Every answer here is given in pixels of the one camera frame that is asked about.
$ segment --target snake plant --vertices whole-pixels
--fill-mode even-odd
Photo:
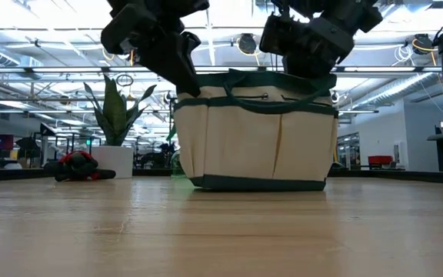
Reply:
[[[146,108],[139,108],[139,103],[147,99],[153,94],[156,85],[149,87],[145,94],[137,99],[135,105],[128,109],[128,99],[121,95],[117,90],[117,84],[114,79],[105,76],[105,100],[103,107],[97,101],[92,89],[86,83],[85,91],[92,95],[88,98],[93,104],[95,110],[95,117],[97,118],[98,126],[104,131],[106,144],[111,146],[121,146],[131,127],[135,124],[136,119],[142,116]]]

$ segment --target potted plant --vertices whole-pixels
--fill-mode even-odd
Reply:
[[[103,106],[97,101],[92,89],[84,83],[85,91],[92,95],[88,98],[94,106],[98,126],[105,134],[106,144],[92,149],[92,155],[100,169],[111,169],[117,179],[132,177],[133,149],[122,147],[131,127],[135,124],[145,108],[139,103],[152,95],[156,85],[149,87],[145,94],[137,99],[134,106],[127,108],[127,98],[117,90],[114,79],[105,76],[105,100]]]

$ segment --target ceiling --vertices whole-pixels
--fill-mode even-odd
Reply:
[[[359,32],[355,36],[357,46],[341,65],[401,66],[410,65],[412,62],[415,65],[430,65],[430,55],[398,52],[405,41],[411,41],[415,34],[426,33],[433,38],[443,27],[443,7],[433,5],[438,1],[415,2],[426,5],[416,5],[415,9],[419,11],[413,11],[411,6],[377,4],[385,20],[371,32]],[[31,11],[23,8],[21,3],[27,5]],[[202,41],[202,46],[192,55],[196,66],[272,66],[276,63],[281,66],[280,58],[265,53],[259,53],[257,58],[244,55],[237,45],[231,45],[242,33],[252,33],[258,41],[266,18],[272,12],[271,6],[266,11],[265,7],[256,6],[253,0],[211,0],[210,4],[208,12],[197,12],[183,18],[186,31],[195,33]],[[108,14],[110,10],[106,0],[0,0],[0,51],[16,59],[32,57],[41,62],[39,65],[45,67],[129,66],[129,61],[124,57],[104,53],[100,44],[101,30],[111,20]],[[295,16],[303,22],[306,21],[306,18],[300,15]],[[123,92],[138,97],[150,85],[157,85],[156,99],[147,102],[146,105],[156,110],[166,109],[161,100],[166,93],[173,93],[175,87],[153,73],[133,76],[134,84],[124,88]],[[65,82],[66,79],[74,78],[89,78],[89,85],[100,95],[103,94],[104,85],[103,82],[98,82],[97,77],[96,74],[44,74],[41,79],[35,81],[16,75],[0,75],[0,83],[12,88],[12,93],[0,89],[0,96],[28,97],[33,82],[33,89],[39,91],[39,97],[42,98],[63,95],[84,97],[81,82]],[[339,78],[335,91],[346,96],[340,101],[341,105],[346,105],[350,101],[366,97],[370,91],[390,81],[392,79],[386,77],[353,75],[353,78]],[[55,109],[69,108],[58,102],[39,102],[39,105]],[[73,103],[72,107],[91,108],[88,103]],[[168,127],[166,122],[153,115],[146,116],[137,123],[139,127]]]

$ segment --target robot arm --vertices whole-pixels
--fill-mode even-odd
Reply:
[[[320,78],[345,59],[353,36],[368,32],[382,21],[377,0],[271,0],[280,16],[271,15],[260,49],[283,56],[285,72],[302,78]],[[199,38],[184,32],[181,18],[209,8],[208,0],[108,0],[111,23],[102,32],[102,44],[112,54],[132,53],[143,65],[177,85],[199,94],[191,52]],[[301,23],[289,11],[310,18]]]

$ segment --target canvas tote bag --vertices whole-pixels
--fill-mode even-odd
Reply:
[[[178,92],[180,161],[195,186],[321,191],[336,147],[335,75],[276,72],[198,75],[201,94]]]

